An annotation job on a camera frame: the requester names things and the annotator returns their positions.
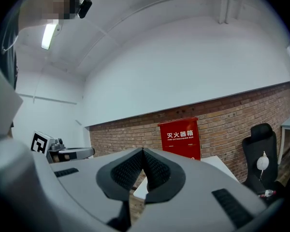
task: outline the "arched ceiling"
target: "arched ceiling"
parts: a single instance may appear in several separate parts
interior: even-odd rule
[[[113,51],[134,36],[172,21],[210,16],[224,23],[228,0],[92,0],[84,19],[65,21],[49,50],[41,48],[45,26],[23,30],[16,51],[71,74],[87,76]],[[259,24],[282,45],[277,19],[262,0],[231,0],[230,18]]]

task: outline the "ceiling light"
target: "ceiling light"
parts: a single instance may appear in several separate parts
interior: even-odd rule
[[[56,24],[47,24],[46,25],[45,32],[44,32],[43,39],[42,39],[42,46],[41,46],[43,49],[45,49],[45,50],[49,49],[49,45],[50,45],[50,42],[52,40],[52,37],[53,37],[53,34],[54,34],[56,27],[57,27]]]

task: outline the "fire extinguisher box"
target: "fire extinguisher box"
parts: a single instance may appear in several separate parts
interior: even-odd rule
[[[158,124],[163,150],[200,160],[201,152],[197,120],[198,118],[192,117]]]

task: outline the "white table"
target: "white table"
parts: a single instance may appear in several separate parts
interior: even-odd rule
[[[202,158],[201,161],[202,162],[206,162],[206,163],[208,163],[208,164],[210,164],[210,165],[218,168],[219,170],[223,171],[228,176],[230,176],[233,179],[235,179],[236,181],[238,181],[236,179],[236,177],[232,174],[232,172],[222,162],[222,160],[220,160],[220,158],[218,156],[212,156],[212,157]],[[133,195],[135,197],[137,197],[137,198],[145,199],[146,198],[146,194],[148,194],[148,191],[147,191],[147,177],[142,181],[142,183],[135,190],[135,192],[133,193]]]
[[[278,156],[278,164],[280,164],[282,154],[284,153],[285,130],[290,130],[290,117],[284,123],[281,124],[281,144],[280,144],[280,151],[279,151],[279,156]]]

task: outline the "red brick wall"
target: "red brick wall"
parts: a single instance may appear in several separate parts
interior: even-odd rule
[[[217,155],[242,182],[247,175],[242,140],[250,136],[252,126],[269,123],[277,134],[279,151],[280,125],[290,116],[290,84],[91,126],[95,156],[134,147],[162,149],[157,124],[191,116],[199,118],[202,157]],[[286,132],[285,148],[288,148],[290,131]]]

